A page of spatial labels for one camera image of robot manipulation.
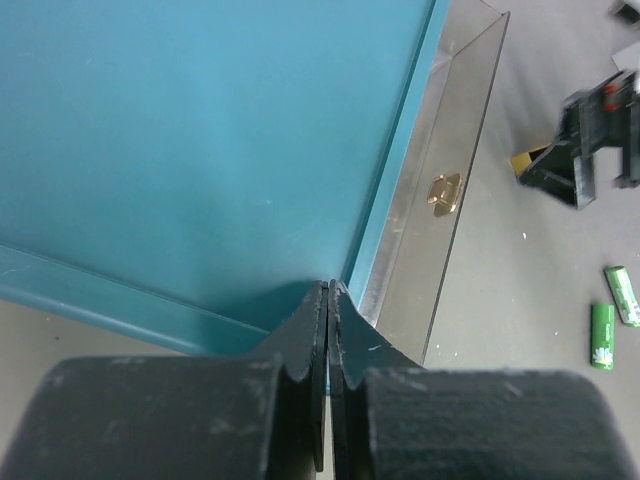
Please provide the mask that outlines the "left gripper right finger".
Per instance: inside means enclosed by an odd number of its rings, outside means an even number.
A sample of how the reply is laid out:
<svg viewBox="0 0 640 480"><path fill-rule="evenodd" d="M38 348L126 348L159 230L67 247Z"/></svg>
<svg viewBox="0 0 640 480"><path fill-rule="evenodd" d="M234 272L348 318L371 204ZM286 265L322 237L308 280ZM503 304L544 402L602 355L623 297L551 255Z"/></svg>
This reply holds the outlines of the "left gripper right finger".
<svg viewBox="0 0 640 480"><path fill-rule="evenodd" d="M601 392L554 370L431 370L328 291L339 479L635 479Z"/></svg>

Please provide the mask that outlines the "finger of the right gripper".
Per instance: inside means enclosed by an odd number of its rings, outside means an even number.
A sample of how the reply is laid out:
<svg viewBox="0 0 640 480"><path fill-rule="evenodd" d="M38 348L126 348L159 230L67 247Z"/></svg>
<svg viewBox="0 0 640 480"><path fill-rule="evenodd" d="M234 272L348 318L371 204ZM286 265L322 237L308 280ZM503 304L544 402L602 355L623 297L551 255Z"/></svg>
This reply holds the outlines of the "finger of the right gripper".
<svg viewBox="0 0 640 480"><path fill-rule="evenodd" d="M540 190L573 209L584 209L596 199L594 155L584 155L570 142L547 146L518 177L518 183Z"/></svg>

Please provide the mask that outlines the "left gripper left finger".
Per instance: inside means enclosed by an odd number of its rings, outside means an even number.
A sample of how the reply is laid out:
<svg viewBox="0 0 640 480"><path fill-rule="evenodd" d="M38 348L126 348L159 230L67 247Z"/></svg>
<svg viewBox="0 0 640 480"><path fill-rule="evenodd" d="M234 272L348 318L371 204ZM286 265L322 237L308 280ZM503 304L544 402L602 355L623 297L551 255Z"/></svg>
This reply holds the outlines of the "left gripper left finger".
<svg viewBox="0 0 640 480"><path fill-rule="evenodd" d="M84 357L41 381L5 479L312 479L324 466L328 286L236 356Z"/></svg>

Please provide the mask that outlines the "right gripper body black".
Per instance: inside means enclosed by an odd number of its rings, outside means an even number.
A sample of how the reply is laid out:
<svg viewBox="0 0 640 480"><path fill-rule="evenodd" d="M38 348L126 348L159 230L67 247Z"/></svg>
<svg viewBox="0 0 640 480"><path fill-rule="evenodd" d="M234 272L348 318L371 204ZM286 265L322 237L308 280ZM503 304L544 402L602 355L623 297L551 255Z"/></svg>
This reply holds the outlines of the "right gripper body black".
<svg viewBox="0 0 640 480"><path fill-rule="evenodd" d="M621 150L621 188L639 185L639 72L624 69L564 103L562 138L580 158L602 148Z"/></svg>

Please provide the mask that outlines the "gold black lipstick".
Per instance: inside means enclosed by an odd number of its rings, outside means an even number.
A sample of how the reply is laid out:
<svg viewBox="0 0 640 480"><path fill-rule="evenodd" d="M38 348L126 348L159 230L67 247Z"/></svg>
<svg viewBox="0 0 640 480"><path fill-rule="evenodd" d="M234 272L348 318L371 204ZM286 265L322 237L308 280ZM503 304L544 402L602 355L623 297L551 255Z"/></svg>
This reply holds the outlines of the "gold black lipstick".
<svg viewBox="0 0 640 480"><path fill-rule="evenodd" d="M519 177L529 165L548 148L547 145L537 147L511 158L511 166L517 177Z"/></svg>

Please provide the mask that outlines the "clear drawer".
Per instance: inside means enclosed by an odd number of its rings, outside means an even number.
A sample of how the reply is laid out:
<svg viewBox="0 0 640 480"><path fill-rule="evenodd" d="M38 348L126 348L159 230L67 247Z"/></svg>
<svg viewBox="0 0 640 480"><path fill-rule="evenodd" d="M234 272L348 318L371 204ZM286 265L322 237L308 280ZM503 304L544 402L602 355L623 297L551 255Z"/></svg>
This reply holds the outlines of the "clear drawer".
<svg viewBox="0 0 640 480"><path fill-rule="evenodd" d="M359 310L423 363L509 16L452 2Z"/></svg>

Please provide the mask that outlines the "green mascara tube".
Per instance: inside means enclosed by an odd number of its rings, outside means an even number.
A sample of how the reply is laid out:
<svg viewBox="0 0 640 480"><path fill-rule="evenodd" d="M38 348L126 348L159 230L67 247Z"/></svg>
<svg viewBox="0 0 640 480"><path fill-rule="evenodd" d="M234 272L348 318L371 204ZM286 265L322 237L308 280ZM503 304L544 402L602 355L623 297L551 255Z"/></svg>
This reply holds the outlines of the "green mascara tube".
<svg viewBox="0 0 640 480"><path fill-rule="evenodd" d="M614 369L615 307L595 303L591 307L591 365L611 371Z"/></svg>
<svg viewBox="0 0 640 480"><path fill-rule="evenodd" d="M604 273L622 322L627 326L638 327L639 302L626 268L624 266L608 267Z"/></svg>

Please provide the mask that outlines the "teal drawer organizer box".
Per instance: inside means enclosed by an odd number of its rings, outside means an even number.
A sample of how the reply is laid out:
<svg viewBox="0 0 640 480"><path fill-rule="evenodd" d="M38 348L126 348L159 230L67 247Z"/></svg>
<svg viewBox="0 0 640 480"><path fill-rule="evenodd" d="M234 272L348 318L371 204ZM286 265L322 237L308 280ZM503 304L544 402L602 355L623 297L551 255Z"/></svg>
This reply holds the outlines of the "teal drawer organizer box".
<svg viewBox="0 0 640 480"><path fill-rule="evenodd" d="M187 354L361 302L445 1L5 1L1 295Z"/></svg>

